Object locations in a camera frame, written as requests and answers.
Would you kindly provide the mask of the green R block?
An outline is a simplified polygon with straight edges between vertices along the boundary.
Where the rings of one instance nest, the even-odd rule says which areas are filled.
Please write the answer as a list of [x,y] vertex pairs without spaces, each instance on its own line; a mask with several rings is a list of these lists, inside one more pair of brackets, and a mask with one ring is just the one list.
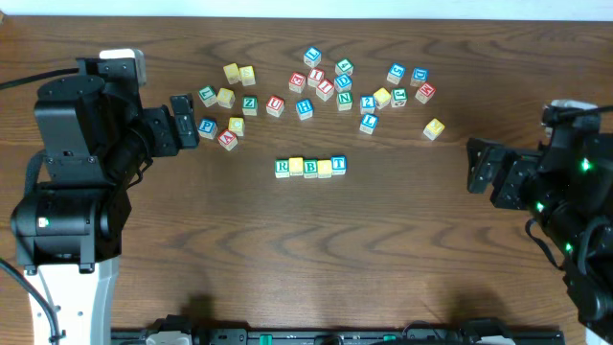
[[275,177],[276,178],[290,177],[289,161],[287,159],[277,159],[275,161]]

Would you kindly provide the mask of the yellow O block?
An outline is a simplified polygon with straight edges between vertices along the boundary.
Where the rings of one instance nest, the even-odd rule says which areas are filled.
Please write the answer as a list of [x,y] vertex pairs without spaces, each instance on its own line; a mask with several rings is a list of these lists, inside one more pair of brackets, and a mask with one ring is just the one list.
[[318,160],[317,161],[317,177],[318,178],[331,178],[333,175],[332,172],[332,163],[330,159]]
[[301,176],[304,174],[304,158],[290,157],[288,159],[289,173],[291,176]]

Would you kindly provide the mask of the green B block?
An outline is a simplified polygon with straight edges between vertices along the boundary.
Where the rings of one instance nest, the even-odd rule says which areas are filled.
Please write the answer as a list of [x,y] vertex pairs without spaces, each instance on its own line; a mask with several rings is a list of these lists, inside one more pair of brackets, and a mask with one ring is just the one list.
[[304,160],[304,178],[317,178],[318,177],[318,160],[317,159],[305,159]]

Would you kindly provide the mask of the blue T block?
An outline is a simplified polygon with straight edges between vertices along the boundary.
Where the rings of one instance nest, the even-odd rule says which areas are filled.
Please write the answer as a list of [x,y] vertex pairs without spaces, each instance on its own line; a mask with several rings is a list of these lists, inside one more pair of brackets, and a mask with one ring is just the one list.
[[330,158],[333,175],[342,175],[347,171],[347,158],[345,155],[336,155]]

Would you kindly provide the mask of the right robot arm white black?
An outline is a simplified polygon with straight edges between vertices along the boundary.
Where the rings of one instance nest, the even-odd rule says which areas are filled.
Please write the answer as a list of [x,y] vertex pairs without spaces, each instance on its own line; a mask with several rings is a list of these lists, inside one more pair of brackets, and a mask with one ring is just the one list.
[[555,100],[543,109],[548,142],[517,149],[471,138],[466,143],[467,189],[499,209],[526,210],[563,256],[563,271],[579,322],[605,342],[612,340],[612,136],[601,130],[609,105]]

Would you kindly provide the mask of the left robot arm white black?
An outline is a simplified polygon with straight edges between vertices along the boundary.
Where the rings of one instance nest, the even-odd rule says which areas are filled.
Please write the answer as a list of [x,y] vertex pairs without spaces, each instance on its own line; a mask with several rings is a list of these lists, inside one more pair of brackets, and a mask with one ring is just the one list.
[[38,344],[107,344],[128,190],[157,157],[199,143],[193,98],[142,106],[132,77],[50,81],[34,115],[44,149],[11,214],[18,266]]

